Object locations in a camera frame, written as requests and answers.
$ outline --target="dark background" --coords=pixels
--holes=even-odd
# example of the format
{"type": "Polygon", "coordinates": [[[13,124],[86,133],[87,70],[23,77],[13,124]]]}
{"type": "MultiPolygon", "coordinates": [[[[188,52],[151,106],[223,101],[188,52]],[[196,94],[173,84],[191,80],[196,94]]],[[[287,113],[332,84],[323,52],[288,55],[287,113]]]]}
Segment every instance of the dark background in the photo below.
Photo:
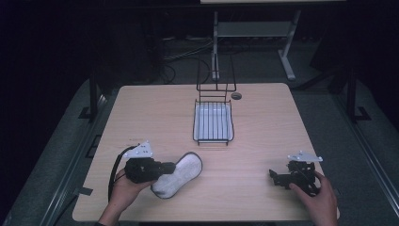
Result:
{"type": "MultiPolygon", "coordinates": [[[[348,1],[344,10],[333,15],[318,8],[304,10],[295,38],[317,40],[327,25],[328,39],[321,42],[314,67],[325,71],[344,61],[356,68],[359,79],[399,128],[396,2],[348,1]]],[[[103,93],[121,85],[148,84],[162,68],[160,38],[212,34],[213,14],[209,12],[198,16],[191,11],[173,11],[154,16],[87,10],[101,3],[0,0],[0,222],[72,96],[91,73],[97,75],[103,93]]],[[[262,18],[264,13],[251,16],[262,18]]]]}

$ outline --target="floor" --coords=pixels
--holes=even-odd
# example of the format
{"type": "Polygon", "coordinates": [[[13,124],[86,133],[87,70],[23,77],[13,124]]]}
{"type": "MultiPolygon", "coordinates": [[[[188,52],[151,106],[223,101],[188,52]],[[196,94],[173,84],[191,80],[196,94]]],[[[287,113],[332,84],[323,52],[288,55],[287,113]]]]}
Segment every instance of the floor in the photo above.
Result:
{"type": "MultiPolygon", "coordinates": [[[[207,39],[165,40],[167,60],[153,84],[195,84],[198,55],[210,57],[208,50],[191,54],[207,39]]],[[[296,40],[289,54],[296,80],[288,81],[277,50],[284,39],[232,40],[222,46],[221,57],[231,57],[237,83],[286,83],[297,87],[320,72],[310,67],[318,42],[296,40]]],[[[334,186],[340,209],[340,225],[399,225],[399,214],[389,193],[399,187],[399,135],[377,107],[370,91],[358,82],[357,106],[363,106],[371,121],[354,124],[345,114],[345,89],[328,92],[331,78],[292,94],[311,138],[314,150],[323,156],[322,167],[334,186]],[[391,185],[383,185],[387,177],[391,185]]],[[[91,163],[90,150],[106,125],[118,89],[99,101],[99,115],[89,123],[79,119],[89,106],[88,81],[75,93],[69,107],[48,142],[39,162],[9,215],[5,225],[92,225],[72,219],[75,194],[84,183],[91,163]]],[[[137,225],[122,222],[120,225],[137,225]]],[[[247,225],[265,225],[250,222],[247,225]]],[[[278,222],[277,225],[312,225],[311,222],[278,222]]]]}

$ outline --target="human hand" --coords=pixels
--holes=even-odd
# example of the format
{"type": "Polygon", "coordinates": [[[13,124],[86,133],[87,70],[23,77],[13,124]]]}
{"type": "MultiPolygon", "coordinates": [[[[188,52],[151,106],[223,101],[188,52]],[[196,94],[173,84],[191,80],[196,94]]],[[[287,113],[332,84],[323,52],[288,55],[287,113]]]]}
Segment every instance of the human hand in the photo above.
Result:
{"type": "Polygon", "coordinates": [[[299,186],[290,183],[290,188],[297,197],[305,204],[313,223],[317,226],[336,226],[337,221],[337,198],[335,197],[331,183],[328,178],[314,172],[320,181],[320,191],[314,197],[310,197],[299,186]]]}
{"type": "Polygon", "coordinates": [[[107,226],[116,225],[121,213],[135,201],[138,193],[153,183],[155,181],[135,184],[126,177],[124,169],[120,170],[116,176],[111,199],[105,207],[99,223],[107,226]]]}

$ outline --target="dish rack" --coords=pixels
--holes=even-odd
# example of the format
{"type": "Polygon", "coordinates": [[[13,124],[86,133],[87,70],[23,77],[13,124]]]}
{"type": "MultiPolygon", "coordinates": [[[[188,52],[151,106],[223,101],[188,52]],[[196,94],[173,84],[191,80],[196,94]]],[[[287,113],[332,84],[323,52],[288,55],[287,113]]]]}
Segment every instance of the dish rack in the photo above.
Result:
{"type": "Polygon", "coordinates": [[[199,57],[197,91],[194,108],[193,139],[201,143],[229,143],[234,138],[234,128],[231,117],[231,100],[228,100],[228,92],[237,90],[234,69],[231,56],[226,64],[227,70],[212,70],[199,57]],[[208,81],[211,74],[217,77],[208,81]]]}

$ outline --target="black strap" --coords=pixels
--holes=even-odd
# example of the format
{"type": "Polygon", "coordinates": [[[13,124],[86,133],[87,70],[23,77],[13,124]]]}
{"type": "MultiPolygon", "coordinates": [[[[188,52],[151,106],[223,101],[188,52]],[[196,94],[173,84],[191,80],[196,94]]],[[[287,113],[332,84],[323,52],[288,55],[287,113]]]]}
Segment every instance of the black strap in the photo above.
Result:
{"type": "Polygon", "coordinates": [[[118,155],[117,159],[115,160],[114,167],[112,168],[111,175],[109,176],[109,183],[108,183],[108,201],[111,200],[112,190],[113,190],[113,188],[114,188],[114,183],[115,183],[115,175],[117,174],[117,169],[118,169],[118,166],[120,165],[120,160],[122,159],[123,155],[124,155],[127,151],[132,150],[132,149],[135,148],[135,147],[137,147],[137,146],[132,146],[132,147],[129,147],[129,148],[123,150],[123,152],[121,152],[121,153],[118,155]]]}

